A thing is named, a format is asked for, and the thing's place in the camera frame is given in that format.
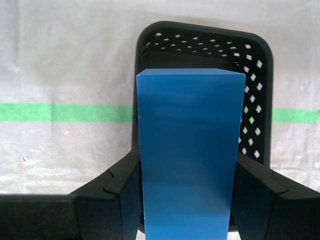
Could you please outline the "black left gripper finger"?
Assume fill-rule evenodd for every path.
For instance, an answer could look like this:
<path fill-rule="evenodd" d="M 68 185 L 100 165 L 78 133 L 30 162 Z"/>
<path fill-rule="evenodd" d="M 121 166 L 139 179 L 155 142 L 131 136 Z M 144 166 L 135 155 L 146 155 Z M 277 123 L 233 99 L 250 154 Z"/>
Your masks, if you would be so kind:
<path fill-rule="evenodd" d="M 242 240 L 318 240 L 320 194 L 239 153 L 231 215 Z"/>
<path fill-rule="evenodd" d="M 67 195 L 3 194 L 3 240 L 133 240 L 142 214 L 140 148 Z"/>

